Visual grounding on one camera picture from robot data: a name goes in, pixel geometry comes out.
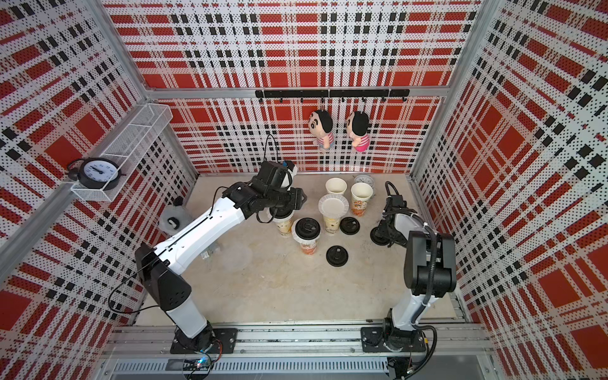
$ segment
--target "black cup lid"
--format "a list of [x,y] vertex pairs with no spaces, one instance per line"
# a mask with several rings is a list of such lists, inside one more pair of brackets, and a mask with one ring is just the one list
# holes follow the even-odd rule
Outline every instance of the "black cup lid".
[[291,215],[291,212],[292,212],[292,210],[290,210],[288,208],[282,208],[282,209],[278,209],[276,207],[270,208],[270,215],[274,215],[275,219],[287,218],[289,215]]
[[359,221],[350,216],[340,221],[340,231],[346,233],[347,235],[356,234],[357,232],[359,232],[359,228],[361,228]]
[[342,266],[348,261],[348,252],[342,246],[333,246],[327,250],[325,258],[332,266]]
[[295,233],[301,239],[313,240],[321,233],[321,225],[312,218],[302,218],[295,224]]

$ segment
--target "paper cup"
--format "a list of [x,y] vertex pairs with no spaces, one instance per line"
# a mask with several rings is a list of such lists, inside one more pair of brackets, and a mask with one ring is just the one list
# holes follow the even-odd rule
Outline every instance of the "paper cup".
[[358,184],[354,184],[350,188],[351,192],[351,211],[355,216],[362,216],[365,213],[365,209],[367,208],[367,203],[369,202],[371,196],[374,194],[374,191],[371,186],[360,182]]
[[302,253],[305,255],[314,255],[320,233],[321,225],[312,218],[298,219],[295,221],[291,232],[294,240],[300,243]]
[[346,192],[346,182],[342,178],[329,178],[325,183],[325,190],[329,194],[343,195]]
[[[268,214],[268,218],[272,218],[270,209],[267,209],[266,213]],[[287,238],[291,235],[291,226],[293,224],[294,213],[295,211],[292,211],[289,216],[286,216],[284,218],[274,218],[272,220],[277,225],[278,232],[284,238]]]
[[319,211],[323,214],[325,231],[336,233],[340,219],[348,212],[348,201],[340,194],[327,194],[319,200]]

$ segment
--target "perforated panel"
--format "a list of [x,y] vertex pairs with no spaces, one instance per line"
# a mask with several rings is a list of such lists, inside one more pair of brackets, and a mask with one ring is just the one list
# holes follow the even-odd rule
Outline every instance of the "perforated panel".
[[[282,159],[300,170],[356,170],[404,173],[412,167],[439,98],[174,99],[171,126],[199,172],[257,171],[266,135],[272,133]],[[311,112],[327,109],[333,119],[335,146],[322,151],[308,130]],[[353,111],[370,116],[370,148],[359,153],[346,134],[346,118]],[[267,158],[275,159],[272,140]]]
[[152,88],[436,86],[480,1],[103,0]]
[[[114,202],[66,209],[2,284],[0,378],[87,379],[112,328],[128,323],[109,293],[133,274],[141,242],[165,238],[158,216],[191,186],[161,135]],[[128,281],[112,305],[134,310],[142,291]]]
[[0,244],[138,101],[79,1],[0,5]]
[[608,376],[607,13],[502,2],[417,178],[510,378]]

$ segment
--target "black hair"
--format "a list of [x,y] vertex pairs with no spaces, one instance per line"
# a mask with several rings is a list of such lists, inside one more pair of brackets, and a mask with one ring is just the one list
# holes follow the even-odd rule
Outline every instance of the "black hair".
[[321,120],[321,125],[323,126],[324,132],[331,132],[331,130],[334,128],[334,121],[331,119],[330,113],[322,109],[318,109],[315,112],[317,115],[319,115],[319,120]]
[[370,117],[365,112],[355,111],[352,128],[355,135],[365,136],[370,130]]

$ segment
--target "beige floor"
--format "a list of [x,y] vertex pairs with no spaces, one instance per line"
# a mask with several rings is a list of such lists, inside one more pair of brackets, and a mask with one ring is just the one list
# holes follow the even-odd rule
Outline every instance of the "beige floor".
[[[338,177],[350,186],[356,174]],[[295,217],[312,217],[323,224],[319,198],[325,191],[328,174],[301,174],[294,186],[308,196]],[[385,203],[384,181],[393,182],[409,207],[416,203],[403,174],[376,174],[378,195],[372,198],[365,215],[359,218],[361,230],[348,236],[331,236],[325,231],[314,256],[304,255],[292,238],[279,235],[275,225],[260,224],[255,217],[225,233],[218,243],[220,252],[203,260],[197,258],[183,277],[192,286],[194,300],[211,322],[271,322],[285,320],[362,320],[386,316],[405,290],[403,263],[406,251],[394,245],[380,247],[371,242],[369,231],[378,225]],[[243,176],[201,176],[187,208],[198,216],[210,205],[219,185],[248,181]],[[348,262],[341,268],[330,266],[325,252],[341,245],[348,251]],[[144,306],[154,305],[147,297]],[[455,317],[449,297],[437,301],[425,317]],[[159,309],[141,313],[136,325],[169,325],[171,320]]]

